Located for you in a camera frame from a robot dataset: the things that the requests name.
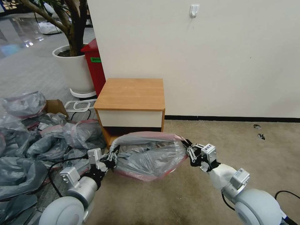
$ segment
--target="tree trunk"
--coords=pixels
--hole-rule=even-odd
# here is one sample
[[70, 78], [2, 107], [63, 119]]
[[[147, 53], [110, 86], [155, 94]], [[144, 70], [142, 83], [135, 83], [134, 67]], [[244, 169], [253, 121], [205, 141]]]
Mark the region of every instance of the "tree trunk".
[[75, 26], [72, 24], [70, 32], [67, 36], [70, 45], [70, 56], [83, 55], [81, 49], [83, 48], [83, 34], [75, 31]]

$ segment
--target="tree branch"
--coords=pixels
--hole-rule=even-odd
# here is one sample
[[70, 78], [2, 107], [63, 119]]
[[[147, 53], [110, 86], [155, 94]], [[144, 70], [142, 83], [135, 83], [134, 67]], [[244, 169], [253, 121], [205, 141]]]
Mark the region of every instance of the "tree branch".
[[82, 36], [84, 33], [85, 25], [87, 23], [87, 10], [87, 0], [80, 0], [79, 11]]
[[61, 29], [64, 33], [68, 31], [67, 27], [64, 26], [63, 24], [61, 24], [60, 22], [56, 21], [55, 19], [53, 19], [51, 16], [48, 15], [47, 12], [45, 12], [43, 9], [35, 6], [34, 4], [32, 4], [31, 2], [29, 2], [29, 0], [21, 0], [22, 3], [27, 6], [29, 9], [31, 9], [32, 11], [36, 12], [37, 14], [41, 15], [42, 17], [44, 17], [46, 20], [48, 20], [50, 23], [52, 23], [53, 25], [57, 26], [59, 29]]
[[63, 11], [61, 8], [57, 7], [57, 6], [54, 6], [53, 5], [53, 9], [54, 11], [56, 12], [56, 14], [58, 15], [58, 17], [60, 18], [62, 24], [67, 28], [69, 29], [70, 26], [71, 26], [71, 23], [69, 21], [69, 17], [68, 15], [66, 14], [65, 11]]
[[77, 23], [80, 22], [80, 17], [79, 17], [79, 13], [78, 13], [78, 9], [74, 3], [73, 0], [65, 0], [66, 5], [69, 8], [70, 14], [71, 14], [71, 19], [72, 19], [72, 23]]

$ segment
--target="wooden nightstand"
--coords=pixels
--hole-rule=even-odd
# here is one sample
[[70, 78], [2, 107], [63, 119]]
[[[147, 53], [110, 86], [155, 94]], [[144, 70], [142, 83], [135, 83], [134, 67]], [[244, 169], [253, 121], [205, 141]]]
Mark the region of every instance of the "wooden nightstand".
[[94, 104], [108, 146], [137, 131], [163, 131], [162, 79], [108, 79]]

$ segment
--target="beige carpet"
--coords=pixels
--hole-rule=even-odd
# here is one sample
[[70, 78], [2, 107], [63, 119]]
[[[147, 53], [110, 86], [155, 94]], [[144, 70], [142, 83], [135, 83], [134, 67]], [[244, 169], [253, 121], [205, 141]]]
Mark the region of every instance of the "beige carpet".
[[[300, 124], [215, 121], [165, 121], [165, 132], [217, 147], [218, 160], [251, 174], [248, 187], [274, 195], [300, 195]], [[260, 140], [263, 133], [266, 140]], [[207, 174], [186, 160], [162, 180], [142, 182], [109, 172], [96, 192], [88, 225], [242, 224], [222, 201]], [[300, 223], [300, 200], [281, 193], [283, 211]]]

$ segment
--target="black cable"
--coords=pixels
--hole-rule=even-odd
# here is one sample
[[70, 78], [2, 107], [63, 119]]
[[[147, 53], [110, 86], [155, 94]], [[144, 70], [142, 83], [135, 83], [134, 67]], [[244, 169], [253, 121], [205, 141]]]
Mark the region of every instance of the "black cable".
[[292, 194], [293, 196], [296, 196], [297, 198], [300, 199], [300, 197], [299, 197], [298, 195], [294, 194], [293, 192], [286, 191], [286, 190], [278, 191], [278, 192], [275, 194], [274, 199], [277, 199], [277, 195], [278, 195], [279, 193], [281, 193], [281, 192], [287, 192], [287, 193], [290, 193], [290, 194]]
[[[89, 114], [88, 117], [87, 117], [87, 120], [88, 120], [88, 119], [90, 118], [92, 112], [91, 112], [90, 109], [88, 109], [87, 111], [90, 112], [90, 114]], [[74, 112], [74, 113], [73, 113], [73, 115], [71, 116], [71, 120], [73, 120], [73, 117], [74, 117], [74, 115], [75, 115], [76, 113], [78, 113], [78, 112]]]
[[221, 193], [221, 194], [222, 194], [222, 198], [223, 198], [223, 201], [225, 202], [225, 204], [226, 204], [230, 209], [232, 209], [233, 211], [235, 211], [235, 209], [234, 209], [233, 207], [231, 207], [231, 206], [226, 202], [223, 193]]
[[[298, 195], [294, 194], [293, 192], [286, 191], [286, 190], [281, 190], [281, 191], [276, 192], [276, 194], [275, 194], [275, 196], [274, 196], [274, 198], [275, 198], [276, 200], [277, 200], [278, 194], [281, 193], [281, 192], [286, 192], [286, 193], [292, 194], [293, 196], [295, 196], [295, 197], [297, 197], [297, 198], [300, 199], [300, 197], [299, 197]], [[293, 220], [292, 220], [290, 217], [288, 217], [288, 216], [287, 216], [286, 218], [283, 218], [283, 220], [284, 220], [287, 224], [289, 224], [289, 225], [297, 225], [297, 223], [296, 223], [295, 221], [293, 221]]]
[[53, 164], [50, 166], [50, 168], [48, 169], [48, 177], [49, 177], [50, 183], [52, 184], [54, 190], [55, 190], [56, 193], [59, 195], [59, 197], [62, 197], [62, 194], [59, 192], [58, 188], [55, 186], [55, 184], [54, 184], [54, 182], [53, 182], [53, 180], [52, 180], [52, 178], [51, 178], [51, 176], [50, 176], [50, 175], [51, 175], [51, 169], [52, 169], [55, 165], [57, 165], [57, 164], [59, 164], [59, 163], [64, 163], [64, 162], [66, 162], [66, 161], [71, 161], [71, 160], [76, 160], [76, 159], [83, 159], [83, 158], [85, 158], [85, 156], [82, 156], [82, 157], [76, 157], [76, 158], [70, 158], [70, 159], [64, 159], [64, 160], [62, 160], [62, 161], [53, 163]]

